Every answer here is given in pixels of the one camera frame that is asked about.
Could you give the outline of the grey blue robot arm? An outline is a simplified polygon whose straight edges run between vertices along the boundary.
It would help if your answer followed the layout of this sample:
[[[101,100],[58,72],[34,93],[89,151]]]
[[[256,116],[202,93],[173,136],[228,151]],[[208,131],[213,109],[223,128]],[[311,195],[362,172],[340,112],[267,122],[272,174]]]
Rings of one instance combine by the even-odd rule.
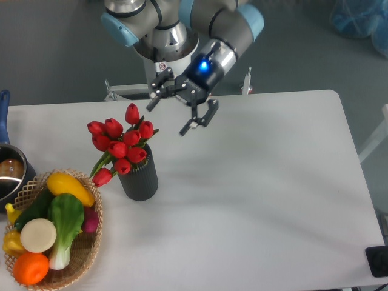
[[[175,97],[192,111],[181,129],[206,127],[219,103],[210,95],[264,28],[249,1],[106,1],[101,23],[144,60],[150,103]]]

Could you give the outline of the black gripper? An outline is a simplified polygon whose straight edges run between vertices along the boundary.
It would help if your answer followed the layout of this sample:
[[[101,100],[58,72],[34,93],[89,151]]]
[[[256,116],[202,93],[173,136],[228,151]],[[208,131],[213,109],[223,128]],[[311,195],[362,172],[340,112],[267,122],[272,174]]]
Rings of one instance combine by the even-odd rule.
[[[207,127],[219,109],[216,99],[206,101],[208,95],[236,63],[236,54],[225,42],[211,39],[187,68],[176,78],[173,69],[167,67],[151,83],[150,102],[146,106],[152,111],[161,99],[177,95],[185,105],[191,106],[192,118],[179,131],[184,136],[190,129]],[[192,104],[190,94],[196,92]],[[206,101],[208,109],[198,116],[198,104]]]

